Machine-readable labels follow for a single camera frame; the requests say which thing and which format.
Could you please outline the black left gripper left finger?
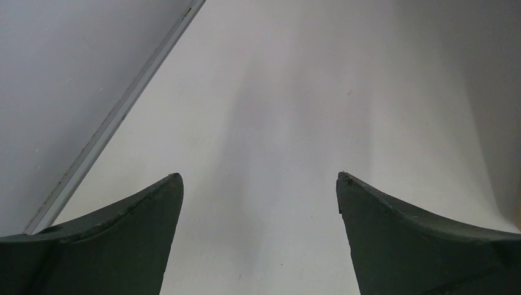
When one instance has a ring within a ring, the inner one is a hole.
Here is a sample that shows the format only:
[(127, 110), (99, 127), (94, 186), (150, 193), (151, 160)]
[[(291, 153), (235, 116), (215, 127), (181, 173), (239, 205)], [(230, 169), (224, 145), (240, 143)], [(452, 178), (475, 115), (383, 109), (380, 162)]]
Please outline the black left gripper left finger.
[(184, 195), (173, 173), (36, 234), (1, 238), (2, 294), (158, 294)]

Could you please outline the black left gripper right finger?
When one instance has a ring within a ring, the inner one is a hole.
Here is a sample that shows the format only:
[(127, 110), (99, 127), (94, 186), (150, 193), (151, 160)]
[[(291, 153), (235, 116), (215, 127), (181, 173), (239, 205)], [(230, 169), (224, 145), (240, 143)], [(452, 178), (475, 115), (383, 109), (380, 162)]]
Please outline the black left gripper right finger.
[(353, 175), (336, 182), (361, 294), (519, 294), (520, 235), (439, 216)]

